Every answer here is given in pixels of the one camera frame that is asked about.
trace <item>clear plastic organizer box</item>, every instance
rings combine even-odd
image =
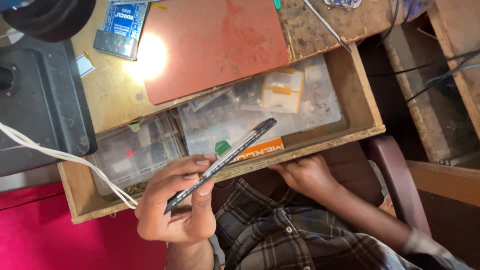
[[[97,143],[98,151],[87,159],[122,189],[151,178],[181,158],[166,112],[145,119],[137,132],[125,126],[98,135]],[[101,195],[113,193],[96,173],[93,176]]]
[[[341,111],[323,55],[251,79],[178,108],[190,155],[215,152],[270,117],[259,142],[337,122]]]

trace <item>orange silicone mat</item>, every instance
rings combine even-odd
[[[138,62],[153,104],[288,63],[273,0],[152,3]]]

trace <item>fingernail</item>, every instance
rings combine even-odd
[[[200,165],[200,166],[206,166],[206,165],[210,164],[210,162],[208,160],[199,160],[199,161],[197,161],[197,164]]]
[[[183,178],[185,178],[185,179],[198,179],[198,173],[185,175]]]
[[[210,194],[210,189],[200,190],[198,193],[202,196],[207,196],[208,194]]]
[[[216,154],[206,154],[206,155],[204,155],[204,157],[206,159],[212,160],[212,159],[216,158]]]

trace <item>red dot sticker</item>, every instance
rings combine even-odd
[[[127,156],[128,158],[133,157],[133,151],[131,149],[128,149],[127,152],[125,152],[125,156]]]

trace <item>person's hand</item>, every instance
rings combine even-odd
[[[327,202],[343,188],[332,176],[320,154],[270,165],[269,168],[277,171],[291,189],[320,204]]]
[[[193,155],[175,160],[155,173],[135,209],[137,232],[143,239],[193,245],[215,233],[213,182],[208,181],[171,212],[163,214],[167,200],[177,191],[192,187],[199,181],[199,173],[215,160],[215,154]]]

